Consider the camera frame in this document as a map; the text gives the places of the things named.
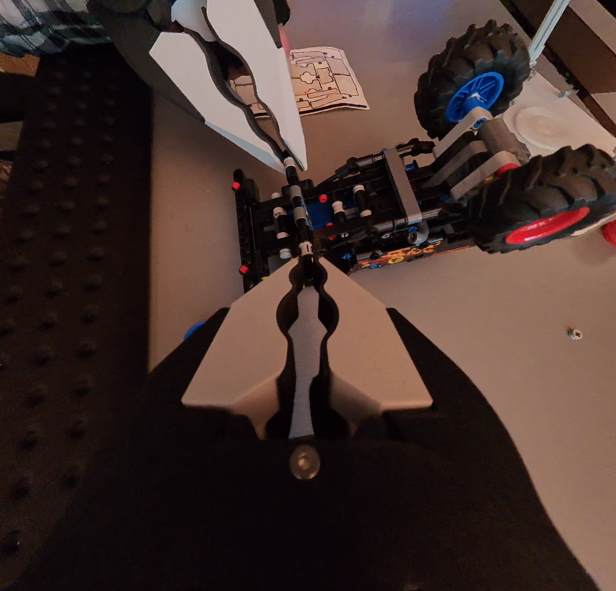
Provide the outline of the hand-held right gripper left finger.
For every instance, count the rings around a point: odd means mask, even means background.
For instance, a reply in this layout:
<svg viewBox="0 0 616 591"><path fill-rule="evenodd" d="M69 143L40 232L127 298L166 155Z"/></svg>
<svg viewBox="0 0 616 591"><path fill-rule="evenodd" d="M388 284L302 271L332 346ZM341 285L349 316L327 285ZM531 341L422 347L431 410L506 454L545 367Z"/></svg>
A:
<svg viewBox="0 0 616 591"><path fill-rule="evenodd" d="M301 260L292 258L231 305L182 396L185 407L246 416L260 438L289 437L296 375L288 331L302 286Z"/></svg>

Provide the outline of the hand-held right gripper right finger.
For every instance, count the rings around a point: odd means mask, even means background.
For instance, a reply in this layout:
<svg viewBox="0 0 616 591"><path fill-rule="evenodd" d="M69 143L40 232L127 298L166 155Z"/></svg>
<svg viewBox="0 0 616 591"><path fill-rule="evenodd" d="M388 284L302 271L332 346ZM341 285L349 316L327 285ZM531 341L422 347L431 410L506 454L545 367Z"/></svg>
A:
<svg viewBox="0 0 616 591"><path fill-rule="evenodd" d="M424 384L386 306L326 259L312 282L326 329L309 402L315 437L344 439L389 412L429 409Z"/></svg>

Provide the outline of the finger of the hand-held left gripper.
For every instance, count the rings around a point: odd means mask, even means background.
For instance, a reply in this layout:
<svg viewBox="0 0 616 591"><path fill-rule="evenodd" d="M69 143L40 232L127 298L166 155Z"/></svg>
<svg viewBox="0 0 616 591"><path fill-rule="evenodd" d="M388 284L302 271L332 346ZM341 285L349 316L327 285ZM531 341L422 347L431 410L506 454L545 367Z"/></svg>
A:
<svg viewBox="0 0 616 591"><path fill-rule="evenodd" d="M304 132L283 47L275 0L207 0L206 20L218 41L249 70L283 150L307 170Z"/></svg>
<svg viewBox="0 0 616 591"><path fill-rule="evenodd" d="M283 150L275 126L272 123L272 137L258 125L250 107L222 78L220 63L199 34L190 30L163 32L150 55L204 117L205 125L263 164L284 173L283 161L289 155Z"/></svg>

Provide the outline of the Lego monster truck model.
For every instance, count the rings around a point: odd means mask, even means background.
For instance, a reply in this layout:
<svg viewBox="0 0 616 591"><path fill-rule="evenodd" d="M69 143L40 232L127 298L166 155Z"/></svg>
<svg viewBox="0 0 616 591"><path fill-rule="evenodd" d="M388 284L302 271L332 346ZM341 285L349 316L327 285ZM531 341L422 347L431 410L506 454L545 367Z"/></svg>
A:
<svg viewBox="0 0 616 591"><path fill-rule="evenodd" d="M414 96L420 125L437 142L413 138L351 157L317 186L299 180L314 256L349 274L472 246L489 253L474 223L492 183L532 158L503 116L530 74L527 46L508 24L470 25L447 41ZM232 190L247 292L270 274L270 258L299 258L297 228L288 181L261 201L236 169Z"/></svg>

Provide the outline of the long black toy axle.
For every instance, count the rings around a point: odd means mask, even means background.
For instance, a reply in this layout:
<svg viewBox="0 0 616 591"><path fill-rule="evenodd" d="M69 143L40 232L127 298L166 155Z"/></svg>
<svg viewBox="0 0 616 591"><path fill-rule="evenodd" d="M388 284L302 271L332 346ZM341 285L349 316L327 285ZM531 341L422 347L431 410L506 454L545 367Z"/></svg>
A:
<svg viewBox="0 0 616 591"><path fill-rule="evenodd" d="M296 162L291 156L287 156L284 159L283 164L285 166L285 173L289 185L289 199L292 206L293 219L297 228L297 245L304 241L309 241L312 243L313 225L304 201L303 191L299 184ZM299 263L302 266L303 274L308 279L312 279L314 254L300 256L299 252Z"/></svg>

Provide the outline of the grey desk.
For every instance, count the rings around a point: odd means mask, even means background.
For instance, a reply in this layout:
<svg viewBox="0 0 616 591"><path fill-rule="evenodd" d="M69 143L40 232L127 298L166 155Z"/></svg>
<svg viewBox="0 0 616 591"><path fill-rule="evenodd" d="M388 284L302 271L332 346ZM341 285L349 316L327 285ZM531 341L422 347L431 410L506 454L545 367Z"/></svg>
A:
<svg viewBox="0 0 616 591"><path fill-rule="evenodd" d="M345 51L370 106L303 118L307 177L351 156L426 139L419 76L447 40L489 19L525 32L500 0L288 0L291 48ZM236 300L232 173L261 195L282 177L156 96L153 105L149 365ZM516 443L560 533L615 590L615 248L600 231L509 255L476 248L353 279L400 311L479 387ZM567 329L582 332L572 340Z"/></svg>

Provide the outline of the white sticker sheet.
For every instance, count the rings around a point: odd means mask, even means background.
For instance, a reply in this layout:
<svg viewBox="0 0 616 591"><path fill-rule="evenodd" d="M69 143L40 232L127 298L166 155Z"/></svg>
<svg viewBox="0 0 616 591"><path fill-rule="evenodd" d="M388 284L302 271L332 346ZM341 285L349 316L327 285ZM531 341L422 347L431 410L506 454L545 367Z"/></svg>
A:
<svg viewBox="0 0 616 591"><path fill-rule="evenodd" d="M292 49L289 66L301 117L336 109L370 109L342 49L329 46Z"/></svg>

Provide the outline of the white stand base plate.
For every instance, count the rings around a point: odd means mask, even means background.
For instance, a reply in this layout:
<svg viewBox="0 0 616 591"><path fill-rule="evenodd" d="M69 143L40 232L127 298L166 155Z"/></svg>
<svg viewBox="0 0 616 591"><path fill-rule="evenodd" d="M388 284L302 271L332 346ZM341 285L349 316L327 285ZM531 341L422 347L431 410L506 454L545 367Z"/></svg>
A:
<svg viewBox="0 0 616 591"><path fill-rule="evenodd" d="M540 75L504 114L532 158L486 191L483 250L510 253L581 236L615 219L615 137Z"/></svg>

